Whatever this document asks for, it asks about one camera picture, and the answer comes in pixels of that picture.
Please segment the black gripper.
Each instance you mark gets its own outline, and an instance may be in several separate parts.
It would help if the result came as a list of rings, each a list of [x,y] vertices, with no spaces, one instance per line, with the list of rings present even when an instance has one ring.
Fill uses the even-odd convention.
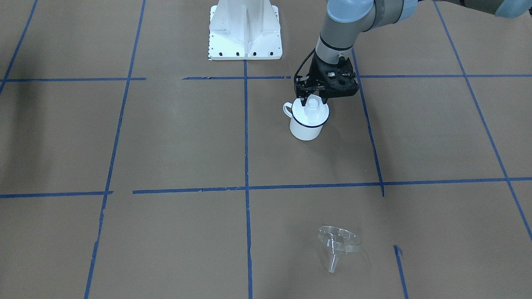
[[[326,105],[329,99],[354,96],[359,91],[349,57],[341,57],[338,64],[330,64],[312,55],[308,73],[300,76],[299,72],[300,69],[294,75],[294,91],[302,107],[306,106],[308,97],[314,93],[319,96],[319,102]]]

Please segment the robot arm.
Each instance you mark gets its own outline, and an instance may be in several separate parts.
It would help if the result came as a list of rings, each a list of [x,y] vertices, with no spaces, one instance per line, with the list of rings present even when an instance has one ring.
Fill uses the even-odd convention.
[[[312,95],[326,104],[363,93],[357,62],[349,58],[363,32],[408,19],[417,0],[329,0],[316,46],[293,76],[295,99],[307,107]]]

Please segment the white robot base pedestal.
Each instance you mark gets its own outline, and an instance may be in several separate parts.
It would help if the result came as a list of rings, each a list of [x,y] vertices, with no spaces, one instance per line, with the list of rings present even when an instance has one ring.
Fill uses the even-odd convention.
[[[269,0],[219,0],[209,10],[208,59],[281,59],[278,7]]]

